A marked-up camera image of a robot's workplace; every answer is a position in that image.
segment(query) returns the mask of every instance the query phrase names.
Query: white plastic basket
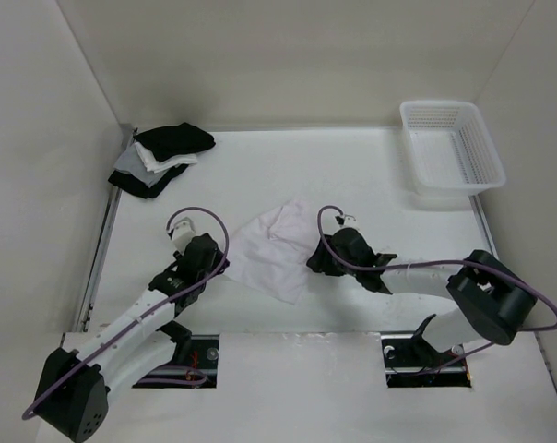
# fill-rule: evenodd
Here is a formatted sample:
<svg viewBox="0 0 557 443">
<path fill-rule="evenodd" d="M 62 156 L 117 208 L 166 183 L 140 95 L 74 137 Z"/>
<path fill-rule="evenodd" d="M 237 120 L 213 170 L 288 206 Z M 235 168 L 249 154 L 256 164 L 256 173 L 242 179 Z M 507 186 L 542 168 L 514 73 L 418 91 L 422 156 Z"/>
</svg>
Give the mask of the white plastic basket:
<svg viewBox="0 0 557 443">
<path fill-rule="evenodd" d="M 473 103 L 403 102 L 399 111 L 420 194 L 473 196 L 506 182 L 490 133 Z"/>
</svg>

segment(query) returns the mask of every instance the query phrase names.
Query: white towel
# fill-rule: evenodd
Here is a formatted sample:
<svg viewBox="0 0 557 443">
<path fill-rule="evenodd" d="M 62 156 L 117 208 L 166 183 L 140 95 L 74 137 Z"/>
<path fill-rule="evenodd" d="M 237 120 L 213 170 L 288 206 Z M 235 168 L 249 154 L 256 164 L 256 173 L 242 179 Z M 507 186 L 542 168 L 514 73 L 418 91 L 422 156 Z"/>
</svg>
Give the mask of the white towel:
<svg viewBox="0 0 557 443">
<path fill-rule="evenodd" d="M 137 150 L 137 154 L 139 154 L 139 157 L 141 158 L 141 161 L 143 162 L 143 164 L 146 165 L 146 169 L 153 173 L 166 171 L 167 169 L 170 169 L 179 164 L 195 164 L 198 162 L 195 154 L 174 155 L 165 162 L 158 162 L 153 156 L 153 153 L 149 149 L 145 148 L 141 143 L 136 141 L 134 145 Z"/>
<path fill-rule="evenodd" d="M 319 243 L 315 214 L 295 198 L 242 227 L 230 239 L 232 280 L 295 304 L 312 273 L 305 263 Z"/>
</svg>

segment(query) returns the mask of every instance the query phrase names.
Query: stack of clothes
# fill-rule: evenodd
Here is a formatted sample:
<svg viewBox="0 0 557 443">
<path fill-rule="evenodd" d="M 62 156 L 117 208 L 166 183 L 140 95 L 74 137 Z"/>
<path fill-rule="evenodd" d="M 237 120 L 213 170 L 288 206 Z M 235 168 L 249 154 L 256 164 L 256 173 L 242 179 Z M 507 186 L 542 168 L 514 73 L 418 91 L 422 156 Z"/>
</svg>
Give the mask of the stack of clothes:
<svg viewBox="0 0 557 443">
<path fill-rule="evenodd" d="M 136 197 L 155 198 L 198 162 L 198 152 L 214 146 L 213 136 L 188 123 L 142 132 L 117 159 L 109 182 Z"/>
</svg>

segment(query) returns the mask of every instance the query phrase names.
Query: gray cloth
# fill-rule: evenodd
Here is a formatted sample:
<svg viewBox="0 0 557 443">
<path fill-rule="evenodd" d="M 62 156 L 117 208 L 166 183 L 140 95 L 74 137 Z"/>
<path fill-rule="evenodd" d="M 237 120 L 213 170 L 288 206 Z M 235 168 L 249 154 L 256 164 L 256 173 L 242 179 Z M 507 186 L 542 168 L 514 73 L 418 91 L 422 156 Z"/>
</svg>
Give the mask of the gray cloth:
<svg viewBox="0 0 557 443">
<path fill-rule="evenodd" d="M 145 183 L 147 187 L 154 186 L 166 174 L 166 171 L 160 171 L 159 173 L 148 171 L 133 145 L 119 156 L 114 164 L 114 169 L 120 173 L 133 175 L 137 180 Z"/>
</svg>

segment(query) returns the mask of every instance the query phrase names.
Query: black cloth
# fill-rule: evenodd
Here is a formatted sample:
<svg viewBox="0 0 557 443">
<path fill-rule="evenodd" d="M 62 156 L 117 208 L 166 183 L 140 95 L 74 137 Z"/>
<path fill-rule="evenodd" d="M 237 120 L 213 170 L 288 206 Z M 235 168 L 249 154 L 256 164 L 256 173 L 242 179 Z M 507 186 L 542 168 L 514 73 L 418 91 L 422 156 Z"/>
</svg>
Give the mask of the black cloth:
<svg viewBox="0 0 557 443">
<path fill-rule="evenodd" d="M 113 185 L 120 187 L 125 192 L 128 192 L 132 196 L 140 198 L 155 198 L 161 191 L 170 183 L 170 181 L 176 178 L 178 175 L 182 174 L 188 164 L 181 164 L 174 168 L 169 169 L 164 176 L 154 184 L 152 187 L 147 186 L 138 178 L 135 178 L 131 174 L 121 173 L 119 171 L 113 171 L 109 177 L 109 182 Z"/>
<path fill-rule="evenodd" d="M 188 123 L 156 127 L 135 135 L 135 140 L 153 152 L 158 162 L 165 162 L 174 155 L 196 154 L 215 146 L 213 136 Z"/>
</svg>

